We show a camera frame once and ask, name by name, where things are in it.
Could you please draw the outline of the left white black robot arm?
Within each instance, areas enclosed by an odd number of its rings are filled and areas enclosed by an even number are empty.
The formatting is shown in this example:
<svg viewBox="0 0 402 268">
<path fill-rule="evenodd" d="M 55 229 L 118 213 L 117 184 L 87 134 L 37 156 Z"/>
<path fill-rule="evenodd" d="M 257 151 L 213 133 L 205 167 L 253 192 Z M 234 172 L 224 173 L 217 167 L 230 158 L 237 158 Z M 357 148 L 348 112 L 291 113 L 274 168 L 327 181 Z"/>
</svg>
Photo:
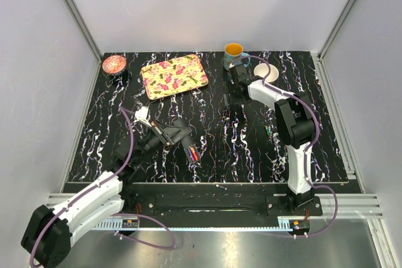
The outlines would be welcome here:
<svg viewBox="0 0 402 268">
<path fill-rule="evenodd" d="M 33 211 L 21 239 L 31 267 L 57 267 L 94 226 L 119 212 L 131 214 L 136 200 L 129 185 L 136 167 L 159 148 L 191 137 L 192 130 L 184 119 L 172 124 L 149 121 L 147 125 L 148 131 L 140 139 L 132 129 L 120 139 L 112 164 L 94 182 L 53 207 L 41 205 Z"/>
</svg>

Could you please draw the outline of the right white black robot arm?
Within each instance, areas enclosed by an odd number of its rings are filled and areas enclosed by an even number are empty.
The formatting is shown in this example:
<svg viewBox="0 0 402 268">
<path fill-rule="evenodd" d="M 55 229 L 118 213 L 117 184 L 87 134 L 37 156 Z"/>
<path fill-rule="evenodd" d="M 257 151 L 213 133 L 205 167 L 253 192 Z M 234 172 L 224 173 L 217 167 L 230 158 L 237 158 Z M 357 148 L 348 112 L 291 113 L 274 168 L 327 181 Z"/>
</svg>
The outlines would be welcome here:
<svg viewBox="0 0 402 268">
<path fill-rule="evenodd" d="M 274 109 L 278 135 L 288 152 L 288 192 L 279 204 L 292 215 L 302 214 L 314 198 L 311 153 L 319 135 L 310 99 L 306 94 L 275 87 L 259 75 L 250 75 L 242 64 L 231 66 L 229 73 L 232 104 L 253 100 Z"/>
</svg>

